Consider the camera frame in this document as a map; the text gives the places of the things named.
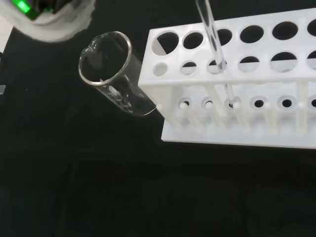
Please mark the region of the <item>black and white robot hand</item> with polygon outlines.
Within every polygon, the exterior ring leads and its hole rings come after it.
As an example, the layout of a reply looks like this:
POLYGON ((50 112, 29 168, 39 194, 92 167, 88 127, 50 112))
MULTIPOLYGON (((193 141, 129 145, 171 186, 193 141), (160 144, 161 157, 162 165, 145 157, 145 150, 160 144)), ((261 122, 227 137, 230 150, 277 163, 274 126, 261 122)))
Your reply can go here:
POLYGON ((55 43, 87 29, 95 4, 94 0, 2 0, 0 15, 24 35, 55 43))

